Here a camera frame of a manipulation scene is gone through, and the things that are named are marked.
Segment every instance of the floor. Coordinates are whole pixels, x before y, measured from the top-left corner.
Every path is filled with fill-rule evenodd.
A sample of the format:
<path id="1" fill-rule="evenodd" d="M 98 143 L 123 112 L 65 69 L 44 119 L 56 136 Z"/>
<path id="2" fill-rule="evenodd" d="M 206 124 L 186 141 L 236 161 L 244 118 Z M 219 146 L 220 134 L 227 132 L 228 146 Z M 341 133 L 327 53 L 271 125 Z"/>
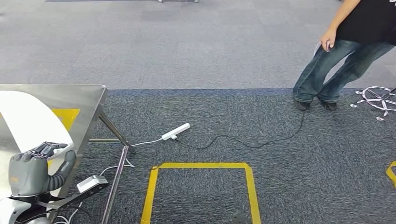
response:
<path id="1" fill-rule="evenodd" d="M 235 224 L 230 220 L 237 214 L 242 224 L 259 224 L 251 215 L 256 200 L 262 224 L 391 224 L 396 192 L 385 169 L 395 160 L 395 114 L 379 122 L 381 113 L 368 105 L 349 107 L 359 99 L 348 90 L 336 112 L 315 100 L 303 114 L 290 90 L 110 91 L 106 113 L 133 143 L 156 140 L 187 122 L 191 128 L 178 139 L 199 148 L 219 135 L 251 147 L 279 140 L 260 148 L 227 137 L 207 149 L 173 140 L 137 146 L 128 155 L 135 168 L 123 171 L 110 223 Z M 93 137 L 113 138 L 101 123 Z M 120 150 L 119 144 L 90 144 L 74 184 L 118 164 Z M 150 171 L 165 162 L 244 162 L 253 171 L 256 199 L 240 168 L 160 168 L 151 220 L 141 222 Z M 112 180 L 114 174 L 104 175 Z M 109 190 L 84 202 L 91 218 L 80 211 L 72 224 L 100 223 Z"/>
<path id="2" fill-rule="evenodd" d="M 2 0 L 0 83 L 290 88 L 334 0 Z M 396 51 L 349 87 L 396 82 Z"/>
<path id="3" fill-rule="evenodd" d="M 133 142 L 190 122 L 184 143 L 202 147 L 227 134 L 256 145 L 301 124 L 289 88 L 340 4 L 1 0 L 0 83 L 104 84 L 111 89 L 106 112 Z M 396 50 L 389 52 L 348 87 L 396 83 L 395 57 Z M 384 173 L 394 160 L 392 115 L 379 123 L 377 111 L 348 106 L 358 99 L 345 92 L 334 113 L 316 102 L 298 135 L 260 151 L 227 139 L 203 151 L 172 141 L 142 146 L 128 157 L 136 168 L 125 169 L 112 223 L 141 221 L 150 169 L 169 161 L 246 162 L 265 224 L 392 223 L 396 197 Z M 94 135 L 111 137 L 104 130 L 99 125 Z M 75 183 L 116 165 L 118 152 L 91 145 Z M 161 171 L 151 223 L 226 224 L 235 214 L 249 223 L 244 178 L 235 169 Z M 107 194 L 83 204 L 96 219 Z M 73 220 L 89 223 L 82 212 Z"/>

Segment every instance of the black shirt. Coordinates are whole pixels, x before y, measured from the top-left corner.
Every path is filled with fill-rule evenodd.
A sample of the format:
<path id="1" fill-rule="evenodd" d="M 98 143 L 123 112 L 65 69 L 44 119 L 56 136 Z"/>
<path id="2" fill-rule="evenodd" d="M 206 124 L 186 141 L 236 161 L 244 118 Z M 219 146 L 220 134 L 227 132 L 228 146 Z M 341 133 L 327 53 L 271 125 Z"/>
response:
<path id="1" fill-rule="evenodd" d="M 396 45 L 396 0 L 361 0 L 338 27 L 337 39 Z"/>

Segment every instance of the white cable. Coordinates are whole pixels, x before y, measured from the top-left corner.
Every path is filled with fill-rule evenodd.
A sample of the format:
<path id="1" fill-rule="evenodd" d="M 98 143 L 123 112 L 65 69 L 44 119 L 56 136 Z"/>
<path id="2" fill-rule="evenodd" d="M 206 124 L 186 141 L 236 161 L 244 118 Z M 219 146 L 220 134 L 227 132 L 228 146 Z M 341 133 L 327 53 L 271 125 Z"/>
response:
<path id="1" fill-rule="evenodd" d="M 158 140 L 155 140 L 155 141 L 148 141 L 148 142 L 143 142 L 143 143 L 135 144 L 135 145 L 132 145 L 132 146 L 139 146 L 139 145 L 144 145 L 144 144 L 154 143 L 154 142 L 158 142 L 158 141 L 161 141 L 161 140 L 162 140 L 162 139 L 158 139 Z"/>
<path id="2" fill-rule="evenodd" d="M 160 140 L 161 140 L 161 139 L 158 139 L 158 140 L 155 140 L 155 141 L 143 142 L 143 143 L 139 143 L 139 144 L 135 144 L 135 145 L 131 145 L 131 146 L 134 147 L 134 146 L 139 146 L 139 145 L 144 145 L 144 144 L 155 143 L 155 142 L 158 142 L 158 141 L 160 141 Z M 128 165 L 124 165 L 124 167 L 132 167 L 132 168 L 135 167 L 134 165 L 132 165 L 132 163 L 131 163 L 128 159 L 125 159 L 125 162 L 127 162 Z M 102 171 L 102 173 L 100 173 L 100 176 L 102 176 L 106 171 L 108 171 L 108 170 L 110 170 L 110 169 L 113 169 L 113 168 L 117 168 L 117 167 L 118 167 L 118 166 L 107 167 L 106 169 L 104 169 L 104 170 Z M 80 202 L 80 204 L 78 205 L 78 208 L 81 208 L 82 204 L 83 204 L 83 202 Z M 73 218 L 73 216 L 74 216 L 77 212 L 78 212 L 78 209 L 74 210 L 74 212 L 71 214 L 69 220 L 67 220 L 66 218 L 62 217 L 62 218 L 64 218 L 64 219 L 66 220 L 66 222 L 63 222 L 63 221 L 62 221 L 62 222 L 57 222 L 57 223 L 55 223 L 55 224 L 70 224 L 70 223 L 71 223 L 71 218 Z"/>
<path id="3" fill-rule="evenodd" d="M 54 224 L 70 224 L 69 221 L 64 216 L 57 216 L 57 218 L 61 218 L 64 221 L 59 221 L 59 222 L 56 222 Z"/>

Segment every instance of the stainless steel table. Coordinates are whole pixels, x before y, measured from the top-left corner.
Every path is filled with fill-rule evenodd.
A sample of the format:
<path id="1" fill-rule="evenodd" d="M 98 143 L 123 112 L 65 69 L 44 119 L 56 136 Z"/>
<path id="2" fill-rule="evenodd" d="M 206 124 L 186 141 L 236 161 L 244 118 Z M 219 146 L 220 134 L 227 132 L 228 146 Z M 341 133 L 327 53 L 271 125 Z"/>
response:
<path id="1" fill-rule="evenodd" d="M 107 201 L 102 223 L 108 222 L 112 210 L 115 192 L 124 167 L 126 155 L 130 144 L 120 134 L 117 128 L 103 112 L 103 105 L 107 98 L 107 88 L 103 85 L 35 85 L 35 84 L 0 84 L 0 91 L 22 91 L 31 94 L 45 103 L 51 109 L 79 109 L 79 114 L 75 118 L 69 133 L 75 144 L 77 162 L 72 173 L 66 180 L 65 185 L 59 190 L 52 192 L 58 197 L 65 197 L 73 180 L 81 157 L 90 138 L 90 134 L 95 122 L 100 119 L 124 145 L 119 161 L 119 166 L 115 174 L 113 185 Z M 9 197 L 11 189 L 8 185 L 8 163 L 12 155 L 19 153 L 19 149 L 4 121 L 0 118 L 0 197 Z M 56 158 L 49 167 L 49 173 L 53 174 L 62 164 L 63 158 Z"/>

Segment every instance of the metal frame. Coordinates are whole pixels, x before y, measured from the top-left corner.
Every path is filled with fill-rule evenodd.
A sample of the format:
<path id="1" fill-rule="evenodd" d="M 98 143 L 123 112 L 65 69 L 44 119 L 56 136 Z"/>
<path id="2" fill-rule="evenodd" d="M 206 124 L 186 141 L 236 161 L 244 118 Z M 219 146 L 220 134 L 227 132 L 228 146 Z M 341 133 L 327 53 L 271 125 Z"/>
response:
<path id="1" fill-rule="evenodd" d="M 198 3 L 199 0 L 194 0 L 195 3 Z M 158 0 L 158 3 L 163 3 L 163 0 Z"/>
<path id="2" fill-rule="evenodd" d="M 385 94 L 377 94 L 375 92 L 377 90 L 386 91 L 386 93 Z M 366 89 L 363 89 L 362 91 L 356 91 L 355 93 L 358 95 L 361 95 L 363 97 L 363 99 L 359 100 L 355 104 L 351 104 L 350 106 L 352 108 L 356 108 L 357 104 L 367 102 L 370 106 L 375 107 L 381 111 L 384 111 L 384 114 L 382 117 L 380 117 L 380 116 L 376 117 L 376 119 L 378 121 L 383 121 L 385 119 L 385 117 L 388 115 L 389 111 L 396 111 L 396 102 L 390 100 L 390 98 L 392 96 L 396 95 L 396 88 L 388 89 L 388 88 L 380 87 L 380 86 L 370 86 Z"/>
<path id="3" fill-rule="evenodd" d="M 107 199 L 107 204 L 105 207 L 105 211 L 103 213 L 101 224 L 107 224 L 110 219 L 110 214 L 113 208 L 118 184 L 120 182 L 122 170 L 124 169 L 125 161 L 127 159 L 127 154 L 131 149 L 131 153 L 135 153 L 136 151 L 131 147 L 131 144 L 126 140 L 126 138 L 120 133 L 120 131 L 116 128 L 116 126 L 111 122 L 109 117 L 101 111 L 99 113 L 99 119 L 106 125 L 106 127 L 117 137 L 117 139 L 98 139 L 98 140 L 90 140 L 89 143 L 122 143 L 124 145 L 122 149 L 122 154 L 120 157 L 120 161 L 118 163 L 117 171 L 114 176 L 113 184 L 110 189 L 110 194 Z"/>

